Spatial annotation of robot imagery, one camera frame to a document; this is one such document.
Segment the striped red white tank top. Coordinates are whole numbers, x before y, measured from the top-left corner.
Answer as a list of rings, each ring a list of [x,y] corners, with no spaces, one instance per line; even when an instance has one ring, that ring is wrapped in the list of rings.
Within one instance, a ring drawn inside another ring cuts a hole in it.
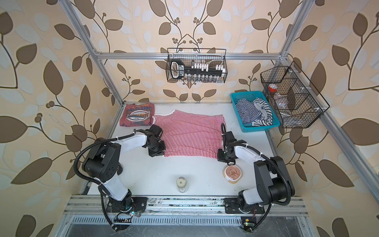
[[[222,148],[223,115],[199,115],[173,110],[154,115],[154,124],[162,131],[165,157],[186,156],[216,159]]]

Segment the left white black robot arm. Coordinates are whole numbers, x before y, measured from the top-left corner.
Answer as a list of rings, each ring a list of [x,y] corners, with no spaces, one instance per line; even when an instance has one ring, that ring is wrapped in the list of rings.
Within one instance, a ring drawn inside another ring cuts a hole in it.
[[[147,198],[133,198],[130,189],[122,183],[119,175],[123,168],[119,158],[122,153],[138,147],[147,148],[150,157],[164,155],[162,135],[162,128],[153,124],[149,129],[135,129],[122,137],[99,138],[76,156],[74,172],[97,185],[100,195],[109,200],[112,212],[143,212]]]

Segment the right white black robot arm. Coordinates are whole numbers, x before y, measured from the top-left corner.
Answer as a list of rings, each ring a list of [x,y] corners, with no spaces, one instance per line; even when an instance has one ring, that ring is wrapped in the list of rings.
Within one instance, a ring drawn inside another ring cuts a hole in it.
[[[291,197],[295,195],[295,188],[281,157],[268,157],[249,146],[246,141],[235,139],[231,131],[226,131],[224,123],[221,124],[221,131],[223,147],[218,150],[217,160],[227,164],[223,172],[225,177],[231,178],[237,174],[230,170],[236,167],[237,159],[254,168],[256,185],[238,193],[238,210],[248,214],[255,212],[259,206],[268,206],[260,220],[242,223],[242,229],[252,233],[266,219],[273,204],[286,206],[290,203]]]

